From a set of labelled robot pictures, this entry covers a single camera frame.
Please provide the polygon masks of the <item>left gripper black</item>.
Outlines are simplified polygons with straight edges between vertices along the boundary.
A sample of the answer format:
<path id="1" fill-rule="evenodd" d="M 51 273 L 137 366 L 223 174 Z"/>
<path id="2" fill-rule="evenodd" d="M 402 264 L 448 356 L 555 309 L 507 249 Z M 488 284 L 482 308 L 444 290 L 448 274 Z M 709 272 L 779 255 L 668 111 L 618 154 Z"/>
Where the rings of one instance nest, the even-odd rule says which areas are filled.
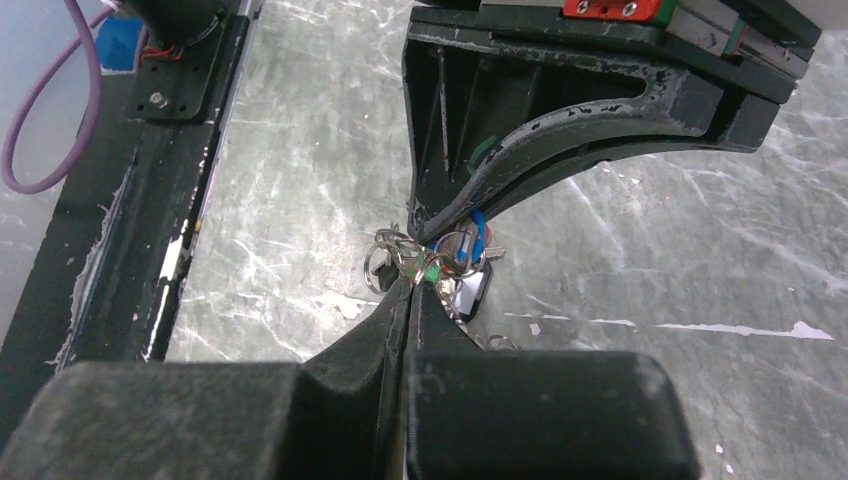
<path id="1" fill-rule="evenodd" d="M 822 35 L 789 1 L 422 1 L 413 18 L 407 230 L 420 242 L 601 162 L 757 150 Z"/>

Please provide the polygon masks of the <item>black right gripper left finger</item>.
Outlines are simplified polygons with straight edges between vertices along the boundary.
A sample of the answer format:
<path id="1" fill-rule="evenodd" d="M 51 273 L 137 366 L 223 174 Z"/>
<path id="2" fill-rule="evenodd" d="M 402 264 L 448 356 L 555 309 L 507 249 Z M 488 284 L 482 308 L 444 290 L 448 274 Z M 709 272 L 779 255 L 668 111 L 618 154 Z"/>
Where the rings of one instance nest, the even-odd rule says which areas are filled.
<path id="1" fill-rule="evenodd" d="M 304 363 L 86 362 L 49 381 L 5 479 L 384 479 L 409 286 Z"/>

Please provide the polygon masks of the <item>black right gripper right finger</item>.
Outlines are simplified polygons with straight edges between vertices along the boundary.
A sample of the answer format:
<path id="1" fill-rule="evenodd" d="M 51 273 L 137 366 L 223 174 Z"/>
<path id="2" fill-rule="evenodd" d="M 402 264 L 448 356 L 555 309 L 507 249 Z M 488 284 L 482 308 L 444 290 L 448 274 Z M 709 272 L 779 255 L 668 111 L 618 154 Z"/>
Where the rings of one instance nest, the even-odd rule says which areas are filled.
<path id="1" fill-rule="evenodd" d="M 494 350 L 411 296 L 406 467 L 413 479 L 697 479 L 663 367 L 628 351 Z"/>

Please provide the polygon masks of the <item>blue key tag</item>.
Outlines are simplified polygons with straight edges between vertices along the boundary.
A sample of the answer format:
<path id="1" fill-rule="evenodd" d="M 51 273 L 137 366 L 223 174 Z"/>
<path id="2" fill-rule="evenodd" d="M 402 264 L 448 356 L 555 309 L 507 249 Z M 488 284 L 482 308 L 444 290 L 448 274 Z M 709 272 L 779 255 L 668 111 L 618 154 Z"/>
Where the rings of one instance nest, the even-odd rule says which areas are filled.
<path id="1" fill-rule="evenodd" d="M 490 241 L 490 230 L 486 217 L 479 209 L 472 210 L 469 217 L 456 224 L 451 231 L 431 241 L 430 250 L 448 256 L 459 266 L 477 263 Z"/>

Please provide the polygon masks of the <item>black key tag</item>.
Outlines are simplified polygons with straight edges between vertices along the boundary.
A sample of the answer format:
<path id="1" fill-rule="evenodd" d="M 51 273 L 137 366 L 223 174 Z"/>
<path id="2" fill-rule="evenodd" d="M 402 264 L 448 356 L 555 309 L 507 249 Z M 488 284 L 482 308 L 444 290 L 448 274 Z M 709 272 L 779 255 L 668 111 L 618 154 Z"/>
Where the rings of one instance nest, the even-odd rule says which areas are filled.
<path id="1" fill-rule="evenodd" d="M 491 263 L 487 263 L 480 271 L 460 280 L 454 306 L 461 321 L 468 323 L 474 320 L 486 298 L 492 279 L 493 267 Z"/>

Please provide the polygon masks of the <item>green key tag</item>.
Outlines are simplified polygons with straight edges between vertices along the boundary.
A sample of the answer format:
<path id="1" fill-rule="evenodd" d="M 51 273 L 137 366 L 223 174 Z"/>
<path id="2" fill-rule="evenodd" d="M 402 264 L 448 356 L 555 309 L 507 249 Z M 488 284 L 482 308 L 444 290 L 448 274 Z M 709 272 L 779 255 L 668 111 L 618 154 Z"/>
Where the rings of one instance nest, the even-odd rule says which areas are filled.
<path id="1" fill-rule="evenodd" d="M 415 273 L 413 275 L 413 283 L 415 285 L 422 282 L 436 284 L 439 282 L 443 269 L 443 261 L 440 254 L 434 252 L 424 252 L 415 261 Z"/>

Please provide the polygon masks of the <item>large metal keyring disc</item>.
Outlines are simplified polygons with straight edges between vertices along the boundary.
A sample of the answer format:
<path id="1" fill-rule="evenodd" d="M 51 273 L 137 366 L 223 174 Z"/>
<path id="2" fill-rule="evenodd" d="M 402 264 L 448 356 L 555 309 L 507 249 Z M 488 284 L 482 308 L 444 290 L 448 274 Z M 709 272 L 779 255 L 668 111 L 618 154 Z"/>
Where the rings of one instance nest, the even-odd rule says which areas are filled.
<path id="1" fill-rule="evenodd" d="M 422 282 L 415 285 L 413 283 L 414 264 L 424 252 L 434 252 L 441 255 L 443 261 L 441 278 L 436 284 Z M 472 332 L 468 327 L 469 322 L 465 323 L 459 319 L 459 313 L 454 306 L 454 297 L 460 280 L 480 271 L 487 263 L 501 259 L 505 253 L 504 247 L 491 244 L 490 230 L 490 241 L 482 259 L 477 263 L 459 266 L 450 261 L 447 255 L 430 250 L 427 245 L 416 242 L 410 235 L 402 233 L 397 230 L 396 226 L 392 226 L 388 229 L 379 229 L 375 233 L 374 241 L 363 262 L 363 275 L 368 288 L 378 295 L 387 292 L 389 286 L 397 279 L 406 280 L 412 286 L 429 284 L 434 288 L 436 298 L 447 318 L 473 344 L 482 350 L 518 351 L 520 347 L 505 335 L 491 334 L 484 336 Z"/>

